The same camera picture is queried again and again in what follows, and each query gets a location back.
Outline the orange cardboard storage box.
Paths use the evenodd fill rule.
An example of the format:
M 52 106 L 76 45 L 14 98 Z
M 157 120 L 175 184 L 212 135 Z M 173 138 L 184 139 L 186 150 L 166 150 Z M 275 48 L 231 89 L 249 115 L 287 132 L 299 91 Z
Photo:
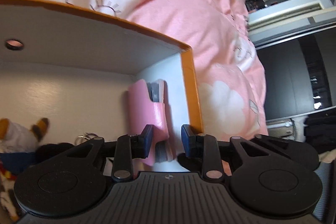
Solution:
M 44 0 L 1 0 L 1 117 L 50 126 L 40 145 L 130 134 L 128 88 L 165 81 L 169 144 L 202 129 L 191 47 L 114 16 Z

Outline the pink mini backpack pouch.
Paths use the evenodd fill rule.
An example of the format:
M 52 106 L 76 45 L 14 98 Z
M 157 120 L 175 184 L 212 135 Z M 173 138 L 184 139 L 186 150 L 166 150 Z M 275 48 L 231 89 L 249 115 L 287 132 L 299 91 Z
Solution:
M 152 83 L 138 80 L 128 88 L 128 114 L 131 134 L 139 135 L 146 125 L 153 126 L 153 139 L 149 155 L 143 163 L 152 166 L 155 163 L 171 161 L 173 153 L 169 144 L 169 129 L 165 109 L 165 81 Z

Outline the brown bear plush keychain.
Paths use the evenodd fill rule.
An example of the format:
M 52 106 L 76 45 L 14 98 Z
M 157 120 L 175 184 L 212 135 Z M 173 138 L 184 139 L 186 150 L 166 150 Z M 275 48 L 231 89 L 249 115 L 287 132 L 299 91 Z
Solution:
M 48 133 L 50 121 L 41 118 L 30 128 L 1 119 L 1 223 L 16 222 L 21 210 L 14 197 L 14 184 L 33 159 L 34 152 Z

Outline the pink patterned bed quilt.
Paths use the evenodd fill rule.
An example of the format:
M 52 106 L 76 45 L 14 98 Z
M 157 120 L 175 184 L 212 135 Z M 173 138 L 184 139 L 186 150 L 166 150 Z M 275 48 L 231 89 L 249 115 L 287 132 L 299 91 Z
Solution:
M 245 0 L 48 0 L 155 30 L 193 49 L 203 127 L 219 140 L 266 134 L 264 68 Z

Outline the dark clothes pile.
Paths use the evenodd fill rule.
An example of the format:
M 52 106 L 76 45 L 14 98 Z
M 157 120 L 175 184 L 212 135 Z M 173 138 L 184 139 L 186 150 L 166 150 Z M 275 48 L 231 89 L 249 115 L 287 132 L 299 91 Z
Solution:
M 335 109 L 308 115 L 304 125 L 305 143 L 318 154 L 335 149 Z

